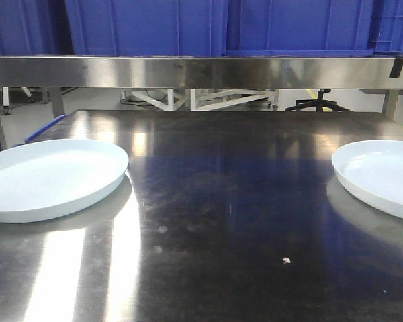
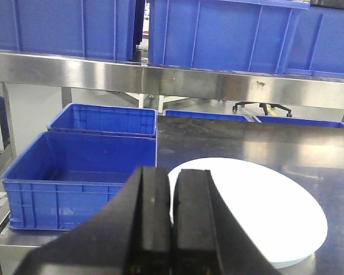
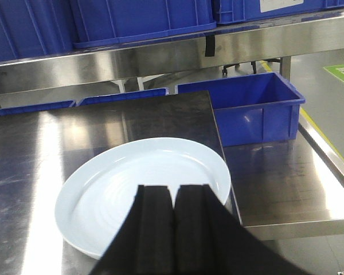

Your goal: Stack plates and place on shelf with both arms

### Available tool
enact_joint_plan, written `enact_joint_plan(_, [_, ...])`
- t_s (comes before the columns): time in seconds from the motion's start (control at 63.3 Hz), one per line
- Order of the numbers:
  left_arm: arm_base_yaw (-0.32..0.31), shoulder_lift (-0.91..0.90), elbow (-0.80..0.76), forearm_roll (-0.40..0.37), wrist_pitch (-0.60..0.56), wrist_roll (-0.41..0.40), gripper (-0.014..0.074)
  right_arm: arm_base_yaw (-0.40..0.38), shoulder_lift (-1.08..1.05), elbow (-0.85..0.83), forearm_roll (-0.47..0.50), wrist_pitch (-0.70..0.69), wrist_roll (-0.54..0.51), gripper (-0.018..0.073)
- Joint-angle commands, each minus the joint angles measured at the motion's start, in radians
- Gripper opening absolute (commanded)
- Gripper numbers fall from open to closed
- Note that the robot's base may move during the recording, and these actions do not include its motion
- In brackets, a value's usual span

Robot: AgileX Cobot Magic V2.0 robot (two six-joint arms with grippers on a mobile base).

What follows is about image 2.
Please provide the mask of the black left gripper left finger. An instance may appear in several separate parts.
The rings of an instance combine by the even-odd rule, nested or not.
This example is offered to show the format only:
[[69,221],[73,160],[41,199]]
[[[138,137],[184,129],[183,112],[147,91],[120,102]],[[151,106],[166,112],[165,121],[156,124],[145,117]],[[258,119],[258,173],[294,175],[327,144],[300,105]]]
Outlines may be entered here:
[[16,274],[170,274],[170,185],[137,167],[96,214],[28,252]]

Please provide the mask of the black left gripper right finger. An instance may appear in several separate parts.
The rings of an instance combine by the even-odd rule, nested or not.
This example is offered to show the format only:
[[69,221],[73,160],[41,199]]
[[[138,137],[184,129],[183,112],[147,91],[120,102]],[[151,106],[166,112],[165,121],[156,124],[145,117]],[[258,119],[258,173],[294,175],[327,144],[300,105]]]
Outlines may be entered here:
[[173,274],[278,274],[228,209],[209,170],[179,173],[173,224]]

